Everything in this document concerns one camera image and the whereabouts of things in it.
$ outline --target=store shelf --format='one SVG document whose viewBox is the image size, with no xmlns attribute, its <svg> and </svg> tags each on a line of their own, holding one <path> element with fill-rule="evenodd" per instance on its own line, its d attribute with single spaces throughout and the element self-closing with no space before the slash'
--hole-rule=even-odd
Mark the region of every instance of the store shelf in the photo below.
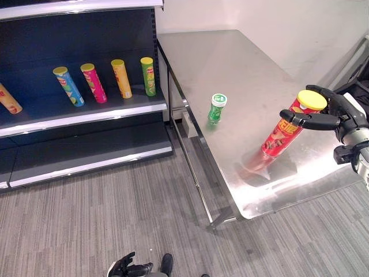
<svg viewBox="0 0 369 277">
<path fill-rule="evenodd" d="M 3 149 L 0 151 L 0 190 L 7 189 L 10 176 L 12 174 L 12 168 L 16 159 L 16 148 Z"/>
<path fill-rule="evenodd" d="M 163 93 L 159 89 L 157 95 L 152 97 L 146 95 L 143 86 L 132 86 L 133 97 L 130 99 L 123 99 L 117 88 L 106 89 L 106 94 L 108 101 L 99 104 L 91 92 L 85 92 L 85 105 L 82 107 L 74 107 L 65 93 L 60 91 L 56 95 L 22 103 L 23 111 L 19 114 L 10 114 L 3 108 L 0 112 L 0 137 L 167 109 Z"/>
<path fill-rule="evenodd" d="M 163 7 L 163 0 L 72 0 L 60 2 L 44 1 L 44 3 L 37 4 L 32 4 L 33 1 L 24 2 L 31 5 L 11 7 L 6 5 L 7 8 L 0 9 L 0 21 L 65 13 Z"/>
<path fill-rule="evenodd" d="M 163 122 L 26 145 L 18 148 L 10 186 L 171 153 Z"/>
</svg>

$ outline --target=can lid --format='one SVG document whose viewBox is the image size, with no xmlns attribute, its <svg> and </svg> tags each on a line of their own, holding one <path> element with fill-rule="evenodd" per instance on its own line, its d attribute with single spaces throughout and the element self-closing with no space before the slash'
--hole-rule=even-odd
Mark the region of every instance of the can lid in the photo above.
<svg viewBox="0 0 369 277">
<path fill-rule="evenodd" d="M 143 57 L 143 58 L 141 58 L 141 63 L 143 65 L 150 65 L 150 64 L 153 63 L 153 61 L 154 60 L 152 58 L 150 58 L 150 57 Z"/>
<path fill-rule="evenodd" d="M 321 111 L 327 106 L 327 100 L 322 95 L 307 89 L 299 92 L 298 101 L 301 105 L 315 111 Z"/>
<path fill-rule="evenodd" d="M 63 75 L 68 72 L 68 68 L 65 66 L 59 66 L 58 68 L 54 68 L 52 71 L 55 75 Z"/>
<path fill-rule="evenodd" d="M 227 104 L 227 97 L 224 94 L 216 93 L 212 96 L 212 104 L 216 107 L 224 107 Z"/>
<path fill-rule="evenodd" d="M 91 71 L 95 68 L 95 66 L 92 63 L 85 63 L 84 65 L 81 65 L 82 71 Z"/>
<path fill-rule="evenodd" d="M 113 59 L 110 63 L 112 66 L 124 65 L 125 62 L 122 59 Z"/>
</svg>

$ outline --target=yellow lid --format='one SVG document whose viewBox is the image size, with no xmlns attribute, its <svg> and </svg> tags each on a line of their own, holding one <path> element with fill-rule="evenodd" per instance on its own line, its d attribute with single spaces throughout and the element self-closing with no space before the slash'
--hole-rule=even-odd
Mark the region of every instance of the yellow lid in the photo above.
<svg viewBox="0 0 369 277">
<path fill-rule="evenodd" d="M 141 63 L 143 64 L 143 65 L 150 65 L 150 64 L 152 64 L 153 63 L 153 59 L 152 58 L 150 58 L 150 57 L 144 57 L 144 58 L 141 58 Z"/>
<path fill-rule="evenodd" d="M 307 89 L 299 92 L 298 101 L 301 105 L 315 111 L 321 111 L 327 106 L 327 100 L 322 95 Z"/>
<path fill-rule="evenodd" d="M 81 65 L 82 71 L 91 71 L 95 68 L 95 66 L 92 63 L 85 63 L 84 65 Z"/>
<path fill-rule="evenodd" d="M 113 59 L 110 63 L 112 66 L 124 65 L 125 62 L 122 59 Z"/>
<path fill-rule="evenodd" d="M 68 72 L 68 68 L 65 66 L 59 66 L 58 68 L 54 68 L 52 71 L 55 75 L 63 75 Z"/>
</svg>

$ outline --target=white wall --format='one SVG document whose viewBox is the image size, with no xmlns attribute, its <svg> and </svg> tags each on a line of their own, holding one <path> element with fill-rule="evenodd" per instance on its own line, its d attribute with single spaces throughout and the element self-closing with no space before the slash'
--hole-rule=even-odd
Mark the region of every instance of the white wall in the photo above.
<svg viewBox="0 0 369 277">
<path fill-rule="evenodd" d="M 239 29 L 303 84 L 328 85 L 368 30 L 367 0 L 165 0 L 157 32 Z"/>
</svg>

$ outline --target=robotic hand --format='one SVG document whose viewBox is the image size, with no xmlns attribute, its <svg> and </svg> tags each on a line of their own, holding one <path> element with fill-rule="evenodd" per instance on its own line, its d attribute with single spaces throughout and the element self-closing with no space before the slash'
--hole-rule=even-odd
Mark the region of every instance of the robotic hand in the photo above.
<svg viewBox="0 0 369 277">
<path fill-rule="evenodd" d="M 150 273 L 153 267 L 152 263 L 128 266 L 132 263 L 134 255 L 135 252 L 132 252 L 119 261 L 114 262 L 108 270 L 107 277 L 139 277 Z"/>
<path fill-rule="evenodd" d="M 320 114 L 282 110 L 280 116 L 305 129 L 334 130 L 337 140 L 344 144 L 334 149 L 334 160 L 337 164 L 351 163 L 369 191 L 369 124 L 365 114 L 355 107 L 358 102 L 317 85 L 307 85 L 306 89 L 321 94 L 328 102 L 327 108 Z"/>
</svg>

